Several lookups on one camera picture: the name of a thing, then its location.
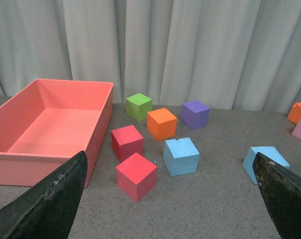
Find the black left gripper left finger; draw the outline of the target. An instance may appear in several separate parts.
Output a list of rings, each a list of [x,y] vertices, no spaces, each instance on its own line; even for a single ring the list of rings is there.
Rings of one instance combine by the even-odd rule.
[[[0,239],[68,238],[87,167],[87,156],[80,151],[0,209]]]

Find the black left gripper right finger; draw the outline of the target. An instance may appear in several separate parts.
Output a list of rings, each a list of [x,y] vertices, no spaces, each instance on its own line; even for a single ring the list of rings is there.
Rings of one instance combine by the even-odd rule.
[[[280,237],[301,239],[301,177],[260,152],[253,171]]]

